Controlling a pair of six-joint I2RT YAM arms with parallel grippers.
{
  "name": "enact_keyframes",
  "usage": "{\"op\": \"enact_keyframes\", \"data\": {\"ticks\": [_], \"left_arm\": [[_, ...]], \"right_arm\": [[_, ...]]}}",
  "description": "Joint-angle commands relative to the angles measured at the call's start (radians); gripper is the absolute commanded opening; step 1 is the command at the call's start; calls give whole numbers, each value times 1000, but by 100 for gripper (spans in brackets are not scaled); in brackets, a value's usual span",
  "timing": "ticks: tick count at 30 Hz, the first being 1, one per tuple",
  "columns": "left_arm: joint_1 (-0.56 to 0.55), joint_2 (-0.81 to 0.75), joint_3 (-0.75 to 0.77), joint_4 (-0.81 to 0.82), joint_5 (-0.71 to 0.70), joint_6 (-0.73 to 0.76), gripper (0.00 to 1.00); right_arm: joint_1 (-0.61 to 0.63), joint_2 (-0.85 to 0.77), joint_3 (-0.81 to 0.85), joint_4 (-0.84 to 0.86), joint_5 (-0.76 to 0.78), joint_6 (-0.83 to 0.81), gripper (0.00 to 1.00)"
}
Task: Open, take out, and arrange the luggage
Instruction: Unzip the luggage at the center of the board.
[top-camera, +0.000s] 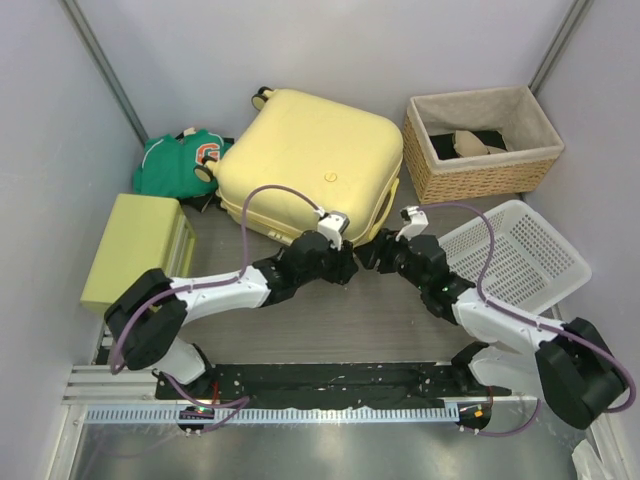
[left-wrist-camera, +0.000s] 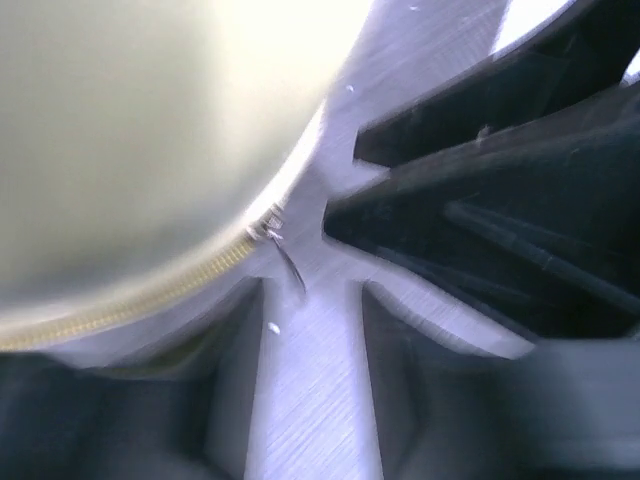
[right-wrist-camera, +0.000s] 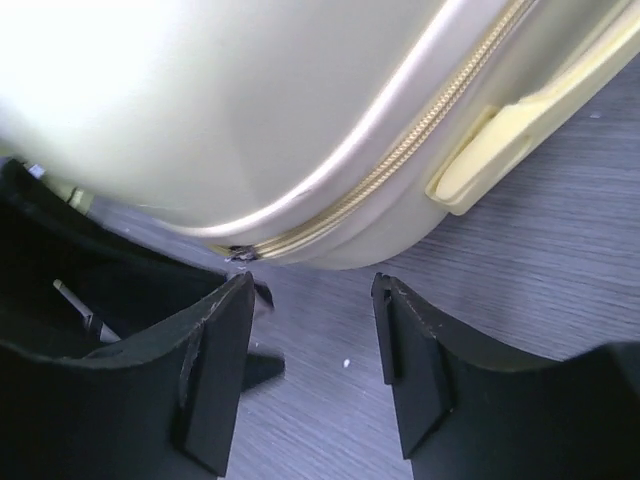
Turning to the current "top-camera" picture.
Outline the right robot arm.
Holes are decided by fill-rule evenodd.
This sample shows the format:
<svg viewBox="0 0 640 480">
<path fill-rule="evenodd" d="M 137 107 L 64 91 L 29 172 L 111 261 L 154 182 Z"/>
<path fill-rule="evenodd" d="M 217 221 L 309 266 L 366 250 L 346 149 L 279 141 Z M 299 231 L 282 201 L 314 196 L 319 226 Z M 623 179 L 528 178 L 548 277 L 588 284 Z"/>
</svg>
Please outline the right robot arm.
<svg viewBox="0 0 640 480">
<path fill-rule="evenodd" d="M 451 371 L 460 393 L 472 395 L 487 385 L 534 396 L 578 429 L 617 411 L 621 396 L 634 402 L 633 380 L 589 321 L 546 319 L 484 295 L 449 267 L 434 236 L 406 239 L 383 230 L 355 253 L 364 268 L 406 279 L 432 315 L 476 339 L 462 353 L 468 360 Z"/>
</svg>

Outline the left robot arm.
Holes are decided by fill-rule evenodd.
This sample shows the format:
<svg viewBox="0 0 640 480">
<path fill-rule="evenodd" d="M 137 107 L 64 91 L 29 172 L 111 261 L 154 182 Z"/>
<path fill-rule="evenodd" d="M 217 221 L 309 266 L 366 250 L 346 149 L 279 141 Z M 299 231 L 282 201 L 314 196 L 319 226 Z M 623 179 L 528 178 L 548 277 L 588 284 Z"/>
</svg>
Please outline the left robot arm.
<svg viewBox="0 0 640 480">
<path fill-rule="evenodd" d="M 113 370 L 157 369 L 190 398 L 203 398 L 212 389 L 213 375 L 196 346 L 178 338 L 184 325 L 230 310 L 282 303 L 316 280 L 344 285 L 357 271 L 351 242 L 337 247 L 314 231 L 242 272 L 169 278 L 160 268 L 150 269 L 104 314 L 114 338 Z"/>
</svg>

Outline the yellow hard-shell suitcase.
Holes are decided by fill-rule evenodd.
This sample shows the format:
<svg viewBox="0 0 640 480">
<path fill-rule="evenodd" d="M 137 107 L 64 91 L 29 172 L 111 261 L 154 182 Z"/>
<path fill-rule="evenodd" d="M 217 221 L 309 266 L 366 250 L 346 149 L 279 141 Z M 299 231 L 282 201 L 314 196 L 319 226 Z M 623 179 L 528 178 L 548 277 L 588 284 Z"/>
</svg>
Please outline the yellow hard-shell suitcase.
<svg viewBox="0 0 640 480">
<path fill-rule="evenodd" d="M 288 244 L 318 219 L 311 206 L 346 215 L 344 237 L 373 239 L 399 184 L 403 139 L 389 119 L 293 89 L 262 87 L 258 114 L 226 153 L 199 148 L 195 176 L 215 187 L 236 221 Z"/>
</svg>

